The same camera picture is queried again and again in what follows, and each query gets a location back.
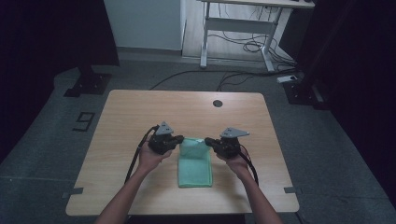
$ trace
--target desk leg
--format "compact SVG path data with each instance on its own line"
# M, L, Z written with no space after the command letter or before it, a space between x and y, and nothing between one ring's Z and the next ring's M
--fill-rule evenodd
M206 6L206 15L205 15L205 26L204 26L204 42L202 43L201 49L201 68L206 68L206 60L207 60L207 23L209 21L209 11L210 11L210 3L207 3Z
M267 66L267 69L269 72L275 71L275 69L272 65L272 62L271 62L271 55L268 51L269 51L269 48L271 47L271 42L272 42L272 39L274 38L276 27L278 25L280 15L282 14L282 9L283 8L280 7L276 13L276 17L273 21L270 34L269 34L267 40L265 41L264 48L262 49L262 57L264 58L265 65Z

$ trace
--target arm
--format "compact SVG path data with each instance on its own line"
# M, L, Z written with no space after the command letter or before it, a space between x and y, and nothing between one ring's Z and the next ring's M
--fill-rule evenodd
M253 177L248 170L248 164L240 157L236 156L231 159L224 159L218 155L221 160L226 161L227 165L242 181L247 192L247 198L250 203L251 210L258 224L277 224L282 223L282 220L277 215L274 207L268 202L262 190L257 186Z
M136 171L131 175L129 180L116 196L114 196L110 203L108 203L95 223L123 223L145 177L149 172L154 170L163 159L169 157L171 153L172 151L167 151L163 155L157 154L149 148L146 142L140 150L139 165Z

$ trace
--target forearm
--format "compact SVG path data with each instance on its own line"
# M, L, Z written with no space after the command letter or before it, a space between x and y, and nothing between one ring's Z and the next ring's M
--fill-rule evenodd
M134 197L146 175L145 172L135 172L131 175L130 179L106 206L95 223L124 223Z
M251 210L256 219L256 223L258 224L282 223L274 207L268 202L267 198L262 193L259 186L257 186L250 172L246 170L238 177L239 179L241 179L242 183L244 184Z

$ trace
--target white wall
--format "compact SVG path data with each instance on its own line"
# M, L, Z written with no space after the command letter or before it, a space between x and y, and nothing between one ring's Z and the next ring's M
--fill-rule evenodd
M117 47L181 50L185 0L105 0Z

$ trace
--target hand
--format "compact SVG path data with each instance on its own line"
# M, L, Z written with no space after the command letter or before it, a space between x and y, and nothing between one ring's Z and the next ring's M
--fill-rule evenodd
M245 155L248 156L247 151L241 147L241 152ZM242 159L242 157L235 156L230 159L225 159L224 157L221 157L219 154L216 154L216 156L225 161L227 165L230 167L230 169L238 176L238 178L241 178L242 175L250 175L250 172L248 171L248 163Z
M148 174L154 170L163 159L170 157L172 150L165 152L163 155L155 153L151 148L149 148L149 142L145 142L140 149L139 154L139 165L136 171L141 171L144 174Z

